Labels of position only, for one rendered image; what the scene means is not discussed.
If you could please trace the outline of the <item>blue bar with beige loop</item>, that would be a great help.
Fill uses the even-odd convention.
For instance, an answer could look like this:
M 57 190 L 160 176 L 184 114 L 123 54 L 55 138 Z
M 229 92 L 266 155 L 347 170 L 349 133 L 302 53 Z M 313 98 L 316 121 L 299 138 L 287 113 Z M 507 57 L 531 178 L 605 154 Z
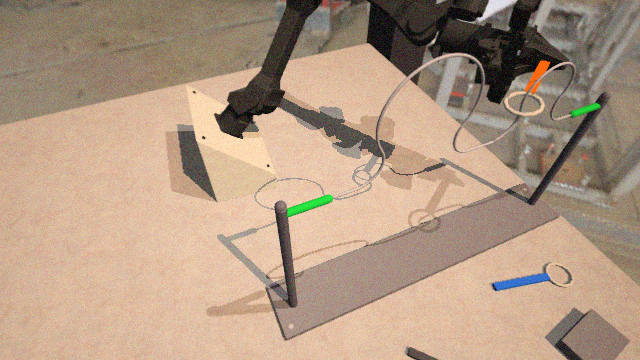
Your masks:
M 548 273 L 548 268 L 551 265 L 558 265 L 558 266 L 561 266 L 564 269 L 566 269 L 568 271 L 568 273 L 571 275 L 570 283 L 561 284 L 561 283 L 556 282 L 554 279 L 552 279 L 551 276 Z M 549 280 L 551 282 L 553 282 L 555 285 L 561 286 L 561 287 L 570 287 L 572 285 L 572 283 L 574 282 L 573 273 L 568 267 L 566 267 L 565 265 L 563 265 L 561 263 L 558 263 L 558 262 L 551 262 L 551 263 L 548 263 L 545 266 L 545 273 L 531 275 L 531 276 L 522 277 L 522 278 L 511 279 L 511 280 L 506 280 L 506 281 L 501 281 L 501 282 L 495 282 L 492 285 L 493 285 L 495 291 L 499 291 L 499 290 L 514 288 L 514 287 L 519 287 L 519 286 L 524 286 L 524 285 L 529 285 L 529 284 L 534 284 L 534 283 L 539 283 L 539 282 L 544 282 L 544 281 L 549 281 Z

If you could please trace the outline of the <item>orange bar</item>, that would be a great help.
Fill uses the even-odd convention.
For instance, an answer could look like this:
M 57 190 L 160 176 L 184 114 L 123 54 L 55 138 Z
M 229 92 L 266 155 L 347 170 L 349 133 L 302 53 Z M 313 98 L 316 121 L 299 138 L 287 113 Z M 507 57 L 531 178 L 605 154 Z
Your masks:
M 533 84 L 533 83 L 534 83 L 534 82 L 535 82 L 535 81 L 536 81 L 536 80 L 537 80 L 537 79 L 538 79 L 538 78 L 539 78 L 543 73 L 545 73 L 545 72 L 546 72 L 546 70 L 547 70 L 547 68 L 548 68 L 548 66 L 549 66 L 549 64 L 550 64 L 550 63 L 551 63 L 550 61 L 546 61 L 546 60 L 542 60 L 542 59 L 541 59 L 541 60 L 540 60 L 540 62 L 539 62 L 539 64 L 538 64 L 538 66 L 537 66 L 537 68 L 536 68 L 536 70 L 534 71 L 534 73 L 533 73 L 533 75 L 532 75 L 532 77 L 531 77 L 531 79 L 530 79 L 530 81 L 529 81 L 529 84 L 528 84 L 528 86 L 527 86 L 527 88 L 526 88 L 525 92 L 515 92 L 515 93 L 512 93 L 512 94 L 508 94 L 508 95 L 504 98 L 504 100 L 503 100 L 503 104 L 504 104 L 504 107 L 505 107 L 505 109 L 506 109 L 507 111 L 509 111 L 510 113 L 512 113 L 512 114 L 514 114 L 514 115 L 518 115 L 518 116 L 522 116 L 522 117 L 528 117 L 528 116 L 535 116 L 535 115 L 537 115 L 538 113 L 540 113 L 540 112 L 543 110 L 543 108 L 544 108 L 544 103 L 543 103 L 542 99 L 541 99 L 541 98 L 539 98 L 538 96 L 534 95 L 534 93 L 535 93 L 535 91 L 537 90 L 537 88 L 538 88 L 538 86 L 539 86 L 539 84 L 540 84 L 540 82 L 541 82 L 541 80 L 542 80 L 542 79 L 541 79 L 541 80 L 540 80 L 540 81 L 539 81 L 539 82 L 534 86 L 534 88 L 531 90 L 531 93 L 530 93 L 530 94 L 529 94 L 529 96 L 528 96 L 528 97 L 531 97 L 531 98 L 533 98 L 535 101 L 537 101 L 537 102 L 538 102 L 538 104 L 539 104 L 539 108 L 538 108 L 536 111 L 534 111 L 534 112 L 525 112 L 525 113 L 520 112 L 520 111 L 516 111 L 516 110 L 512 109 L 512 108 L 508 105 L 508 100 L 509 100 L 509 98 L 511 98 L 511 97 L 515 97 L 515 96 L 525 96 L 525 95 L 526 95 L 526 93 L 529 91 L 529 89 L 530 89 L 531 85 L 532 85 L 532 84 Z

